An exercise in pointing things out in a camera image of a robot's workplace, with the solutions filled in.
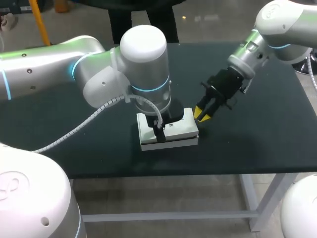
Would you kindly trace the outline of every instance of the yellow pole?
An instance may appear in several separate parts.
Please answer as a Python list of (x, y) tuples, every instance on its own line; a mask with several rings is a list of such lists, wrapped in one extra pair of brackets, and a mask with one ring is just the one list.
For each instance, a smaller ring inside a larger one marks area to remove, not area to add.
[(43, 23), (42, 18), (41, 18), (41, 13), (39, 10), (37, 0), (29, 0), (29, 3), (30, 3), (30, 6), (32, 8), (32, 13), (35, 17), (36, 24), (38, 25), (39, 31), (41, 33), (42, 40), (43, 40), (45, 45), (50, 46), (51, 42), (49, 40), (48, 33), (45, 29), (44, 23)]

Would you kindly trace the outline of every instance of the label on box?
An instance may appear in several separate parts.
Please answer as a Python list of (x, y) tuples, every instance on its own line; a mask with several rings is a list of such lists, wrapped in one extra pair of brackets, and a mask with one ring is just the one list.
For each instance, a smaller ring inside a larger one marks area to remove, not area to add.
[(30, 6), (21, 6), (20, 7), (21, 11), (31, 11), (31, 7)]
[(9, 7), (0, 8), (0, 12), (10, 12)]

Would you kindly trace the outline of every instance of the black pants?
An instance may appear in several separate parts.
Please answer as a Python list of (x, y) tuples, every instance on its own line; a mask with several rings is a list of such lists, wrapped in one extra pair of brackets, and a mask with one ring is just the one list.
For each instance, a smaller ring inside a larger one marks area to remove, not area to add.
[[(123, 34), (132, 27), (131, 12), (125, 10), (108, 10), (111, 23), (113, 43), (120, 44)], [(176, 22), (171, 6), (156, 10), (147, 10), (151, 25), (160, 29), (168, 43), (178, 43)]]

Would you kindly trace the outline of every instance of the metal table frame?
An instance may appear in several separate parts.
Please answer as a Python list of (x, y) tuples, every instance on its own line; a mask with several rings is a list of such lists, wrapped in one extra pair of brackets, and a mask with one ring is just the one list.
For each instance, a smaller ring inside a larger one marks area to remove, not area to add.
[(249, 218), (250, 230), (259, 232), (278, 206), (298, 173), (276, 174), (264, 197), (258, 203), (251, 175), (240, 175), (241, 186), (247, 205), (243, 211), (203, 212), (158, 212), (83, 215), (84, 222), (142, 221), (142, 220), (183, 220), (183, 219), (224, 219)]

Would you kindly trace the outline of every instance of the dark green tabletop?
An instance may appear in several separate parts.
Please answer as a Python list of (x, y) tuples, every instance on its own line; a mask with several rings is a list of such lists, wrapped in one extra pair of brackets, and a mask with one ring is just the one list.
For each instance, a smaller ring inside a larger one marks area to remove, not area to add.
[[(200, 86), (237, 44), (169, 45), (172, 96), (194, 107)], [(198, 124), (198, 146), (141, 152), (135, 107), (124, 102), (45, 153), (70, 178), (292, 173), (317, 170), (317, 117), (288, 65), (272, 59), (230, 111)], [(0, 141), (26, 150), (69, 132), (95, 109), (75, 84), (0, 104)]]

